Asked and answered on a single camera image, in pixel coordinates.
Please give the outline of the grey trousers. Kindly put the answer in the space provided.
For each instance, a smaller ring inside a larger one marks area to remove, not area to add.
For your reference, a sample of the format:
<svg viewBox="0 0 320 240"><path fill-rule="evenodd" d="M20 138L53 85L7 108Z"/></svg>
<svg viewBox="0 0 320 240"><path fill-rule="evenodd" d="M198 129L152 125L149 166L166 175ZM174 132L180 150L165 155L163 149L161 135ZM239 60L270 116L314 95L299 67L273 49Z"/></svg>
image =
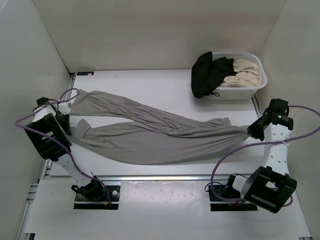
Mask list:
<svg viewBox="0 0 320 240"><path fill-rule="evenodd" d="M70 114L124 118L125 122L99 127L80 120L71 128L71 138L96 154L133 165L211 160L249 137L247 126L234 126L228 118L197 121L96 90L81 90Z"/></svg>

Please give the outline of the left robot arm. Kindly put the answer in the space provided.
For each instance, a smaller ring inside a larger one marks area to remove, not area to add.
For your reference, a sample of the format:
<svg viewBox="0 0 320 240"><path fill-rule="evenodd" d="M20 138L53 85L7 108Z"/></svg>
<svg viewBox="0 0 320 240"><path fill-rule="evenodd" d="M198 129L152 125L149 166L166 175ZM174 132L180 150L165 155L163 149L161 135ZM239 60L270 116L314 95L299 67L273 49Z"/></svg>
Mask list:
<svg viewBox="0 0 320 240"><path fill-rule="evenodd" d="M70 109L67 102L41 97L33 109L33 120L24 128L39 155L61 166L75 180L71 189L90 201L108 199L104 185L95 175L82 171L71 157Z"/></svg>

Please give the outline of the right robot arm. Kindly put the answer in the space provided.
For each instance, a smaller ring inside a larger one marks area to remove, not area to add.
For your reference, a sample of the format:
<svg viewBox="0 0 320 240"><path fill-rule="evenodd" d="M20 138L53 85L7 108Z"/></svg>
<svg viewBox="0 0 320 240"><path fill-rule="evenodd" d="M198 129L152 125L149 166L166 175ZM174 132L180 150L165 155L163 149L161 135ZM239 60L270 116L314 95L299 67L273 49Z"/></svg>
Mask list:
<svg viewBox="0 0 320 240"><path fill-rule="evenodd" d="M248 127L249 135L265 144L264 165L250 177L235 173L228 178L224 193L230 200L240 197L275 214L296 190L297 181L290 177L287 163L286 140L294 126L288 104L272 99L262 116Z"/></svg>

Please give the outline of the beige trousers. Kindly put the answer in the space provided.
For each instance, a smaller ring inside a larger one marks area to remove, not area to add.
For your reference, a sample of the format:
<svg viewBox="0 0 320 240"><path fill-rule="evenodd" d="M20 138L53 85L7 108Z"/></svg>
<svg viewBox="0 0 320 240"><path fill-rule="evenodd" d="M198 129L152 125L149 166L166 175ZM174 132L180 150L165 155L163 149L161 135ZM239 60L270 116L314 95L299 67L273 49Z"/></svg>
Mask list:
<svg viewBox="0 0 320 240"><path fill-rule="evenodd" d="M262 84L261 70L254 62L237 59L233 62L233 70L235 75L225 77L220 87L247 88Z"/></svg>

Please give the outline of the black trousers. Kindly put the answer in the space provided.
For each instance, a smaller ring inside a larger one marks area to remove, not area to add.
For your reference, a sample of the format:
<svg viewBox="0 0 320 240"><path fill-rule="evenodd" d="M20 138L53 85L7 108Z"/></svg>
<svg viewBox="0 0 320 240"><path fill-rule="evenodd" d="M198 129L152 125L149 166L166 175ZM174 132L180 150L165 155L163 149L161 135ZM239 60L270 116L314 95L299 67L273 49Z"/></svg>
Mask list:
<svg viewBox="0 0 320 240"><path fill-rule="evenodd" d="M216 89L226 77L235 76L234 59L221 57L213 60L213 53L202 54L191 69L191 90L193 96L200 99L213 95L220 97Z"/></svg>

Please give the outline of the black label sticker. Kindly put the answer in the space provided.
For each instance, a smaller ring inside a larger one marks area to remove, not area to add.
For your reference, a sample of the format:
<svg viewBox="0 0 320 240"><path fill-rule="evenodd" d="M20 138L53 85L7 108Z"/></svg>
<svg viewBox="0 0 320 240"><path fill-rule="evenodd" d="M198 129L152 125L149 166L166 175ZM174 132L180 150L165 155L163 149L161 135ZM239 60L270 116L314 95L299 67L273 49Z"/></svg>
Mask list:
<svg viewBox="0 0 320 240"><path fill-rule="evenodd" d="M81 71L77 72L77 76L93 76L94 71Z"/></svg>

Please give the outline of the white laundry basket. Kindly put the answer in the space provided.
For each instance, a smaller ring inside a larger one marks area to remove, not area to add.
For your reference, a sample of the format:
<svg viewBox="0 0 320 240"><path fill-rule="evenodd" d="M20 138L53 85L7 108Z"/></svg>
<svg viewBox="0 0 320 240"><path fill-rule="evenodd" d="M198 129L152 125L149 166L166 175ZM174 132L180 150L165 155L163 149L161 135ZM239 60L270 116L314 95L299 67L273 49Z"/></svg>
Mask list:
<svg viewBox="0 0 320 240"><path fill-rule="evenodd" d="M227 59L245 59L255 63L261 72L261 85L252 87L217 87L214 94L206 96L209 100L215 101L248 101L260 89L264 88L268 83L268 78L264 71L260 59L246 51L212 51L212 60L226 57Z"/></svg>

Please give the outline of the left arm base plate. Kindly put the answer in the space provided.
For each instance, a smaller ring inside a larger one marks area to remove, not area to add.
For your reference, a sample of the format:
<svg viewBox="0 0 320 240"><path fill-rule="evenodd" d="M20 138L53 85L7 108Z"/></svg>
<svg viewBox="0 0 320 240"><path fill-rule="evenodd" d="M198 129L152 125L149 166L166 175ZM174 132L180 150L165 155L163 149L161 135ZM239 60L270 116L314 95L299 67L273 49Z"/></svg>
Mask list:
<svg viewBox="0 0 320 240"><path fill-rule="evenodd" d="M118 210L121 195L120 185L106 186L111 197L111 204L109 198L105 193L101 198L88 199L80 193L76 193L73 203L75 210Z"/></svg>

